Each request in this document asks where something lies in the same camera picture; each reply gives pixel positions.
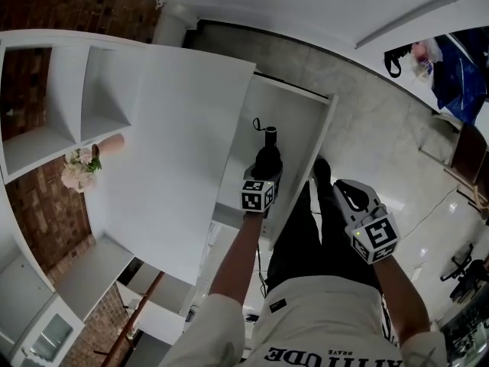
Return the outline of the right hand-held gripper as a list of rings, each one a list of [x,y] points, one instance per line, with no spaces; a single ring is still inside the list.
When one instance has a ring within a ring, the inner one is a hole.
[[[351,247],[369,265],[392,255],[400,234],[392,213],[375,190],[356,180],[337,180],[333,193],[345,222]],[[359,214],[367,215],[359,219]]]

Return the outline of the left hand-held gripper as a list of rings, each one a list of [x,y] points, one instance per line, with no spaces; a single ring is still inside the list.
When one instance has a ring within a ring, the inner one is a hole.
[[[276,201],[283,169],[271,177],[254,177],[255,168],[256,164],[252,164],[244,172],[240,208],[246,213],[261,213],[266,219]]]

